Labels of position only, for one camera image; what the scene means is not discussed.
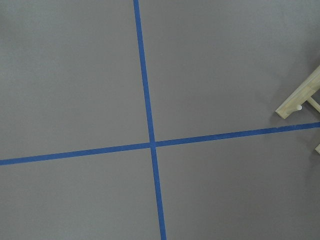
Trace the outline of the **wooden dish rack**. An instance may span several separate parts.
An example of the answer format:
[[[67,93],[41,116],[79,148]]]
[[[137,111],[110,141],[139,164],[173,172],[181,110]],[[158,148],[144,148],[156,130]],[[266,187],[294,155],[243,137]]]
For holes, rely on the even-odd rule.
[[[318,113],[320,104],[312,96],[320,90],[320,67],[318,66],[302,84],[275,110],[282,118],[286,119],[293,112],[302,110],[302,105],[309,103]]]

